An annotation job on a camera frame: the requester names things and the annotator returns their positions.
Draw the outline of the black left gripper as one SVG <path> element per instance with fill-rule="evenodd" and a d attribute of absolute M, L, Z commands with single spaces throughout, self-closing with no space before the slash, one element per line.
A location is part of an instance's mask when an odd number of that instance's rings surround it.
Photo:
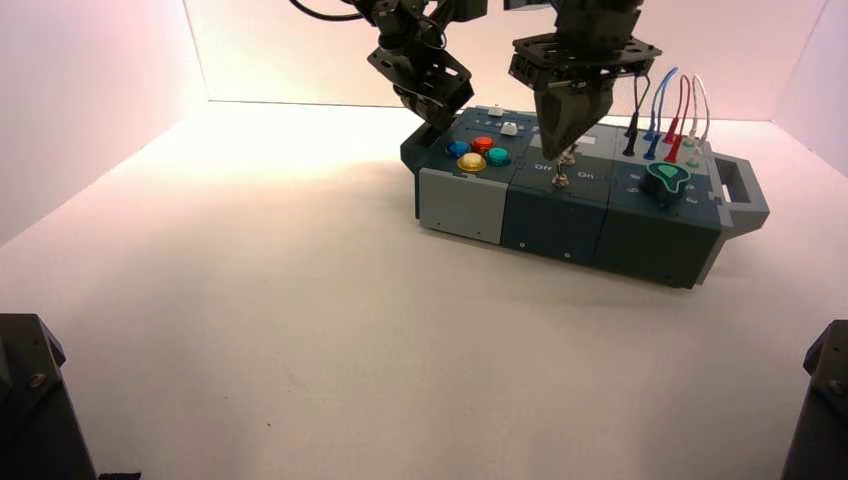
<path fill-rule="evenodd" d="M 367 60 L 391 83 L 405 108 L 440 131 L 450 128 L 458 110 L 474 95 L 470 72 L 444 49 L 376 48 Z"/>

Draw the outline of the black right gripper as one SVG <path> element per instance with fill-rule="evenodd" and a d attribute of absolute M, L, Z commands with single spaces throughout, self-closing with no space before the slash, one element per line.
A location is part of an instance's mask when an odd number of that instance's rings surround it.
<path fill-rule="evenodd" d="M 576 160 L 577 140 L 613 103 L 610 87 L 552 88 L 646 74 L 662 50 L 634 36 L 639 9 L 558 9 L 554 31 L 519 38 L 508 69 L 536 90 L 542 152 Z"/>

